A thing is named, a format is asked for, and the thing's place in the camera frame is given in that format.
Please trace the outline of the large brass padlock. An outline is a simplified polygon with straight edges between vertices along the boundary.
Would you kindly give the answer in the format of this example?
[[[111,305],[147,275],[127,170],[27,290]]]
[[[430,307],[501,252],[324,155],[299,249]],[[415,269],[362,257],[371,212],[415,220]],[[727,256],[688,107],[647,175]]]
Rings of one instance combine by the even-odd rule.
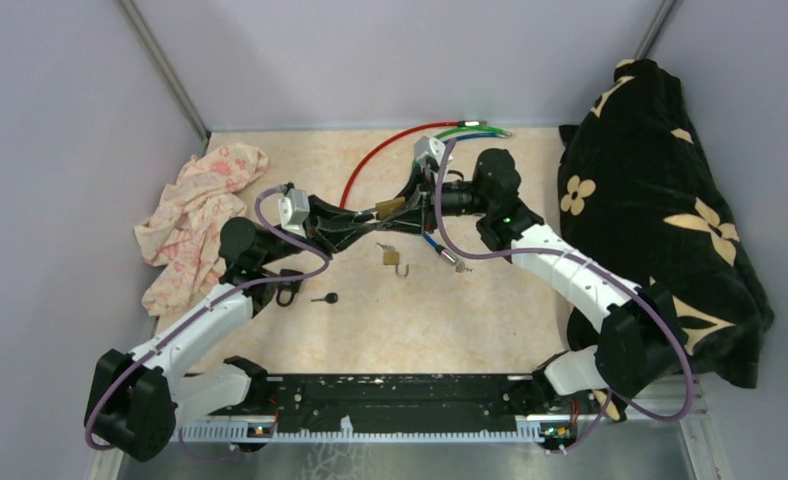
[[[355,219],[362,222],[383,220],[390,215],[402,210],[405,202],[406,200],[404,197],[395,197],[389,200],[377,202],[369,209],[358,211],[355,214]]]

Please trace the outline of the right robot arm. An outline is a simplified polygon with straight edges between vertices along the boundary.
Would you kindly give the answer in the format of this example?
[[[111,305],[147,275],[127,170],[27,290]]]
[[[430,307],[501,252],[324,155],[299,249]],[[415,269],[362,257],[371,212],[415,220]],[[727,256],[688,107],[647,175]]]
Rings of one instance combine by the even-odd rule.
[[[453,142],[432,137],[415,145],[407,183],[398,195],[404,203],[381,221],[394,231],[436,231],[447,238],[445,217],[475,215],[476,230],[488,250],[471,253],[469,259],[503,259],[546,282],[583,314],[595,342],[560,352],[535,370],[537,406],[558,412],[574,393],[590,390],[633,398],[676,372],[691,394],[685,335],[669,291],[612,273],[563,239],[521,199],[522,178],[506,149],[483,151],[470,179],[447,181],[453,147]]]

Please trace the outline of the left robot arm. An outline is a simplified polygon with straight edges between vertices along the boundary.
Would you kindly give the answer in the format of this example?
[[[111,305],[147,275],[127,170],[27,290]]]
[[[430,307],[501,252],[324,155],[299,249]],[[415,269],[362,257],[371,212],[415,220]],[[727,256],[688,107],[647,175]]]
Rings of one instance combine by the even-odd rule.
[[[270,388],[254,363],[230,359],[198,375],[191,368],[260,314],[278,285],[322,274],[335,254],[379,227],[376,209],[339,208],[290,185],[260,194],[254,213],[221,227],[226,271],[202,300],[152,339],[97,361],[84,417],[90,448],[147,461],[192,421],[235,405],[262,411]]]

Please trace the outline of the black-headed key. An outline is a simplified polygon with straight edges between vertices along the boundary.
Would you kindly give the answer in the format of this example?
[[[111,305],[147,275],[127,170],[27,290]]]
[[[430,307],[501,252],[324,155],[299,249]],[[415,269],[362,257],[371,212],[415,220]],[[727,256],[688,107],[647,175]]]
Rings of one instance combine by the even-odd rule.
[[[339,301],[339,295],[336,292],[329,292],[320,298],[312,299],[312,302],[324,302],[326,304],[335,304]]]

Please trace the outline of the small brass padlock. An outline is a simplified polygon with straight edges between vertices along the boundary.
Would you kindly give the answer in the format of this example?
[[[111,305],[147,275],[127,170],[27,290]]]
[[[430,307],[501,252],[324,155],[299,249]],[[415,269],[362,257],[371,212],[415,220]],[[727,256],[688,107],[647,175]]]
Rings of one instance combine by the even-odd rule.
[[[409,266],[401,264],[400,252],[392,245],[377,243],[382,249],[382,264],[394,268],[398,278],[406,278],[409,275]]]

